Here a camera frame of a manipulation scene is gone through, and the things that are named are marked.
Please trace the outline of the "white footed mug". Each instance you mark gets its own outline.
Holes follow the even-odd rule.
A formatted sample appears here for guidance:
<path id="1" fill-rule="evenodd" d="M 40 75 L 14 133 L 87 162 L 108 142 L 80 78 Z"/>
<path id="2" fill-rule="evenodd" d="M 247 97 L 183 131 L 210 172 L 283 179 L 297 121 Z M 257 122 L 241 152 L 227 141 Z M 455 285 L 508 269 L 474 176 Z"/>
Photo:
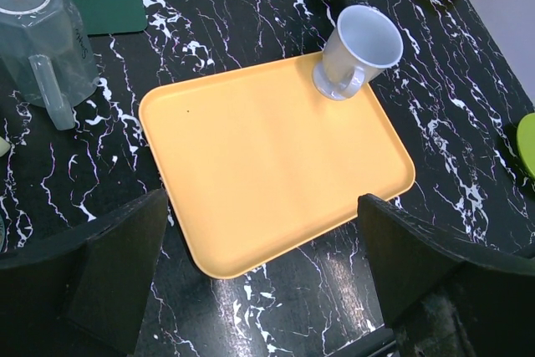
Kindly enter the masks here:
<path id="1" fill-rule="evenodd" d="M 329 99 L 350 99 L 396 66 L 403 52 L 400 31 L 386 15 L 365 5 L 348 6 L 313 68 L 313 83 Z"/>

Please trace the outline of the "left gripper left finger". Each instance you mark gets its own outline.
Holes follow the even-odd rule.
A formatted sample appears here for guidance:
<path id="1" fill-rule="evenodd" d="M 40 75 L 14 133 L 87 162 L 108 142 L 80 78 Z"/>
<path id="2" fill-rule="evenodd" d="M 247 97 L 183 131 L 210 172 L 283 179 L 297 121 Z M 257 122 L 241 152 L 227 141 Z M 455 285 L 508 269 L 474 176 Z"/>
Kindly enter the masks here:
<path id="1" fill-rule="evenodd" d="M 166 232 L 154 190 L 92 222 L 1 256 L 3 356 L 135 352 Z"/>

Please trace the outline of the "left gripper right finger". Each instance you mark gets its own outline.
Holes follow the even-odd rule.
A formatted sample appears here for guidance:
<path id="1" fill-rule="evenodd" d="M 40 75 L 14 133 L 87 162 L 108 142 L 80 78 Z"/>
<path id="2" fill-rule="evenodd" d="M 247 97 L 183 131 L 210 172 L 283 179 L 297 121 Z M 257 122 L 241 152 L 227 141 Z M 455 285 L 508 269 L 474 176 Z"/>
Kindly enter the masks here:
<path id="1" fill-rule="evenodd" d="M 402 356 L 532 356 L 534 246 L 461 239 L 367 194 L 359 233 L 385 327 Z"/>

